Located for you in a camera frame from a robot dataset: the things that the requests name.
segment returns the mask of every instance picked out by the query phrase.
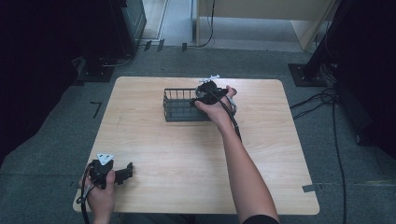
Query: right hand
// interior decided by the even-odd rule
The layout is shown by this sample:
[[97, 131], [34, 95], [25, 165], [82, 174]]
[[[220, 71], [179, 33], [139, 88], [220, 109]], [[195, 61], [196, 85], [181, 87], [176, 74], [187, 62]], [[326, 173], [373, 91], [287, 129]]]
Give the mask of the right hand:
[[[236, 95], [236, 89], [230, 87], [227, 85], [227, 95], [230, 98], [233, 98], [233, 96]], [[228, 102], [227, 97], [222, 97], [221, 101], [228, 106], [228, 108], [231, 108], [230, 102]], [[231, 119], [228, 116], [227, 112], [225, 109], [222, 107], [222, 105], [217, 102], [213, 105], [206, 105], [200, 101], [195, 101], [195, 105], [201, 109], [202, 111], [206, 112], [206, 114], [210, 117], [210, 119], [218, 126], [226, 125], [226, 124], [231, 124]]]
[[[106, 177], [106, 188], [100, 189], [100, 187], [97, 187], [88, 194], [87, 201], [93, 214], [93, 223], [110, 223], [115, 205], [115, 179], [116, 173], [113, 170], [109, 171]], [[87, 177], [84, 188], [87, 188], [90, 184], [92, 182]]]

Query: wire mesh basket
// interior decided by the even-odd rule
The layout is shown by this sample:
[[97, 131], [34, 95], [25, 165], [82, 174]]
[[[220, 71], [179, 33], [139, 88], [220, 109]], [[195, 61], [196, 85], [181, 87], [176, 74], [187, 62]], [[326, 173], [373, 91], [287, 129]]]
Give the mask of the wire mesh basket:
[[170, 121], [208, 121], [205, 112], [191, 105], [195, 89], [165, 89], [163, 91], [163, 111], [165, 120]]

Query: floor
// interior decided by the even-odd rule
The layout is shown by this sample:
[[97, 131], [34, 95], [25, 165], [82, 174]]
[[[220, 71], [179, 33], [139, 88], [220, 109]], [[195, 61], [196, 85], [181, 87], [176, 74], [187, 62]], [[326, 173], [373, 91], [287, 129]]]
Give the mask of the floor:
[[[162, 1], [145, 0], [144, 5], [148, 17], [158, 20], [160, 10], [152, 10], [153, 5], [161, 5]], [[318, 33], [318, 40], [325, 32], [323, 26]], [[201, 18], [201, 39], [204, 44], [210, 37], [210, 18]], [[144, 41], [159, 41], [164, 39], [165, 46], [194, 46], [191, 23], [190, 0], [168, 0], [165, 6], [162, 27], [159, 29], [158, 38], [143, 38]], [[315, 41], [307, 51], [315, 50]], [[290, 21], [260, 20], [260, 19], [230, 19], [214, 18], [213, 37], [205, 46], [213, 49], [260, 49], [271, 51], [302, 52]]]

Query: black stand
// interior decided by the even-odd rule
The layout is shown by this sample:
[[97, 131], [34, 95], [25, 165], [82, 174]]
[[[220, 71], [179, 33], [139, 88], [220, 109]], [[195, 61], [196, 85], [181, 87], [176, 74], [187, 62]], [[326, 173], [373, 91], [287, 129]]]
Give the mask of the black stand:
[[313, 77], [308, 76], [305, 70], [306, 64], [289, 63], [289, 70], [297, 87], [327, 87], [324, 76], [317, 72]]
[[114, 67], [102, 65], [89, 65], [83, 58], [79, 59], [77, 83], [82, 82], [109, 82], [114, 72]]

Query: black object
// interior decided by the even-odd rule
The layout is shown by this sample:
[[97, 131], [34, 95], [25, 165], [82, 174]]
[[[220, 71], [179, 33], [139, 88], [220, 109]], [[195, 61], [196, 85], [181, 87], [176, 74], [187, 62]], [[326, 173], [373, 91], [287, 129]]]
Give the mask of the black object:
[[307, 66], [301, 63], [289, 63], [294, 84], [297, 87], [327, 87], [324, 76], [318, 71], [313, 76], [310, 75], [309, 72], [306, 72]]
[[52, 4], [60, 25], [76, 42], [85, 60], [78, 81], [108, 82], [114, 70], [111, 65], [135, 56], [147, 23], [142, 0], [72, 0]]
[[195, 101], [201, 101], [206, 105], [213, 105], [227, 94], [226, 89], [218, 88], [214, 81], [208, 81], [199, 86], [196, 91], [195, 99], [191, 99], [191, 106], [195, 106]]
[[337, 64], [334, 87], [356, 128], [396, 159], [396, 5], [392, 1], [344, 0], [305, 69]]
[[319, 72], [319, 68], [323, 63], [334, 62], [332, 51], [335, 46], [348, 38], [355, 38], [350, 35], [348, 29], [353, 24], [345, 24], [345, 17], [351, 6], [357, 2], [356, 0], [343, 0], [337, 8], [332, 25], [326, 31], [326, 36], [320, 41], [317, 49], [307, 64], [289, 64], [289, 70], [297, 87], [326, 87], [327, 83], [323, 75]]
[[[101, 189], [106, 188], [106, 177], [108, 172], [113, 168], [113, 160], [109, 161], [106, 165], [102, 165], [99, 160], [92, 161], [92, 169], [90, 170], [90, 177], [92, 183], [100, 185]], [[116, 171], [116, 179], [114, 183], [118, 185], [123, 184], [123, 181], [132, 177], [132, 170], [134, 166], [130, 162], [125, 169]]]

